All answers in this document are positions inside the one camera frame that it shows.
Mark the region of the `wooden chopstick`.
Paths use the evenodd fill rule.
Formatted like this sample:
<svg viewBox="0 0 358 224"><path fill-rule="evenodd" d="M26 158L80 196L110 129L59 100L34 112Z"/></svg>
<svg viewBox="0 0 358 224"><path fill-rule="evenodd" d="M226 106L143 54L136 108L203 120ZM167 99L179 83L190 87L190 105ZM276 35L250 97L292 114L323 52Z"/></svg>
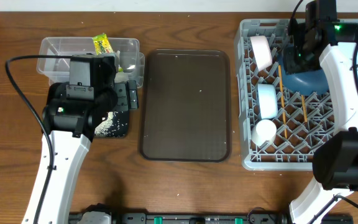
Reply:
<svg viewBox="0 0 358 224"><path fill-rule="evenodd" d="M279 88L280 88L280 93L281 93L281 97L280 97L280 102L281 102L281 107L283 109L283 113L282 113L282 119L283 119L283 125L284 125L284 137L285 139L288 139L288 133L287 133L287 117L286 117L286 112L285 112L285 101L284 101L284 92L283 92L283 82L282 82L282 69L281 69L281 65L278 65L278 77L280 79L279 81Z"/></svg>
<svg viewBox="0 0 358 224"><path fill-rule="evenodd" d="M304 95L301 95L301 104L302 104L304 122L307 123L308 122L308 117L307 117L307 110L306 110L306 103L305 103L305 96Z"/></svg>

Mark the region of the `pile of rice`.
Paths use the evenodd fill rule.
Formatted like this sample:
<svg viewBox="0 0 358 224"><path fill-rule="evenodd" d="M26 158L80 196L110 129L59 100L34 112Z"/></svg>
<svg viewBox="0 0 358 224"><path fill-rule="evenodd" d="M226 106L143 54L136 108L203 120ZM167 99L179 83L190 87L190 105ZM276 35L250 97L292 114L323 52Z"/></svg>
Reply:
<svg viewBox="0 0 358 224"><path fill-rule="evenodd" d="M109 112L95 129L96 138L123 138L129 130L129 112Z"/></svg>

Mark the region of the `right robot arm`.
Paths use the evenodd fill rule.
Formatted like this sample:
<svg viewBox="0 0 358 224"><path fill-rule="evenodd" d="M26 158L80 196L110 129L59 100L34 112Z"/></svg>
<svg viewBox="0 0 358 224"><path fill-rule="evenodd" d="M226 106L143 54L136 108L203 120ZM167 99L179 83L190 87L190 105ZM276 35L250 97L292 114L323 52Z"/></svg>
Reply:
<svg viewBox="0 0 358 224"><path fill-rule="evenodd" d="M287 27L293 45L282 53L288 75L322 70L334 112L334 134L315 150L313 178L277 223L321 223L340 201L358 192L358 23L341 22L335 1L311 1L305 21Z"/></svg>

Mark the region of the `light blue bowl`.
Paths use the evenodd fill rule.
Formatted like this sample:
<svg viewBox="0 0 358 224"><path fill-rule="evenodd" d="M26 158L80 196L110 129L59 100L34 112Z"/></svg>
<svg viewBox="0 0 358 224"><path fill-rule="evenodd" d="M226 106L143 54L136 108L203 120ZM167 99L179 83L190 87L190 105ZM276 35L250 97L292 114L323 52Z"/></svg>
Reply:
<svg viewBox="0 0 358 224"><path fill-rule="evenodd" d="M273 119L278 114L275 87L269 84L257 85L257 103L261 119Z"/></svg>

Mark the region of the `dark blue plate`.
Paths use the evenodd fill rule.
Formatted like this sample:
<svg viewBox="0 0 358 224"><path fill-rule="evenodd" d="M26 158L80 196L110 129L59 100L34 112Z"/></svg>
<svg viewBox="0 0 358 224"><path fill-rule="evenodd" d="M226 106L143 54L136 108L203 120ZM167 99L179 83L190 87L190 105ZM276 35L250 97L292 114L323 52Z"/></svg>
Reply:
<svg viewBox="0 0 358 224"><path fill-rule="evenodd" d="M322 69L308 72L289 74L283 63L283 56L277 58L282 70L283 86L292 92L299 92L301 95L309 96L316 92L323 95L329 91L329 85Z"/></svg>

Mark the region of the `pink white bowl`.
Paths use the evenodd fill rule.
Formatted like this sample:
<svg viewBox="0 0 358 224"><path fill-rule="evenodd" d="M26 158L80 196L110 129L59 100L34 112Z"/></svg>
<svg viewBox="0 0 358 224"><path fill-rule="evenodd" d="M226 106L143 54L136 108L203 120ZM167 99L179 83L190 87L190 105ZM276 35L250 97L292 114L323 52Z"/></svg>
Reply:
<svg viewBox="0 0 358 224"><path fill-rule="evenodd" d="M262 71L272 64L272 55L266 36L258 35L250 37L252 50L258 71Z"/></svg>

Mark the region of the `green yellow snack wrapper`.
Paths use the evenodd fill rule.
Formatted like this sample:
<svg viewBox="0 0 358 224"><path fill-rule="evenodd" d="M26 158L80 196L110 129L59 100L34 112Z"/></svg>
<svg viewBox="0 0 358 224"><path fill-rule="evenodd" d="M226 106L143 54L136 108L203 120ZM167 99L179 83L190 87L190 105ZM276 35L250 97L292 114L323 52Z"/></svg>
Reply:
<svg viewBox="0 0 358 224"><path fill-rule="evenodd" d="M108 37L105 33L103 34L99 34L96 35L92 38L93 43L94 43L94 47L95 47L95 52L97 55L102 55L102 56L114 56L114 58L117 61L117 66L118 66L118 72L122 72L123 68L119 65L119 55L120 55L120 51L114 51L109 40Z"/></svg>

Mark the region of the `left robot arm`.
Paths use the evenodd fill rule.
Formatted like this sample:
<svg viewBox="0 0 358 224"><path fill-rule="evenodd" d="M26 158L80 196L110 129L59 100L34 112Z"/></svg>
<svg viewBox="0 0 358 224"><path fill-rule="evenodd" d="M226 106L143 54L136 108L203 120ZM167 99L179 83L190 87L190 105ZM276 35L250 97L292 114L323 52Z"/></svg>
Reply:
<svg viewBox="0 0 358 224"><path fill-rule="evenodd" d="M23 223L67 223L82 163L99 126L139 107L137 84L120 80L119 56L77 54L68 57L69 78L49 87L37 117L42 157Z"/></svg>

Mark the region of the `white cup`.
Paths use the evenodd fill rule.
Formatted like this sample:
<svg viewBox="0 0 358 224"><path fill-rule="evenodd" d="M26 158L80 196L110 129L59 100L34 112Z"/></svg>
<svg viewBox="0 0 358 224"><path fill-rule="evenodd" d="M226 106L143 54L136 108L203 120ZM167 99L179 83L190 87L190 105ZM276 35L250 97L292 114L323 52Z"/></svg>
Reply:
<svg viewBox="0 0 358 224"><path fill-rule="evenodd" d="M277 133L275 123L269 119L259 121L251 131L251 140L258 147L266 142L273 142Z"/></svg>

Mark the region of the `white tissue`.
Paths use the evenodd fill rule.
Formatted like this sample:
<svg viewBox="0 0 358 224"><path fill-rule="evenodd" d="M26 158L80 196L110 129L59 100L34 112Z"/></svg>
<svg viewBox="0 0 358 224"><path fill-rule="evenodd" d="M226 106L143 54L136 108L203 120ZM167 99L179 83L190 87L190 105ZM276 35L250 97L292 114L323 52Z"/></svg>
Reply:
<svg viewBox="0 0 358 224"><path fill-rule="evenodd" d="M136 53L117 51L119 68L114 81L116 83L136 80L137 78L137 57Z"/></svg>

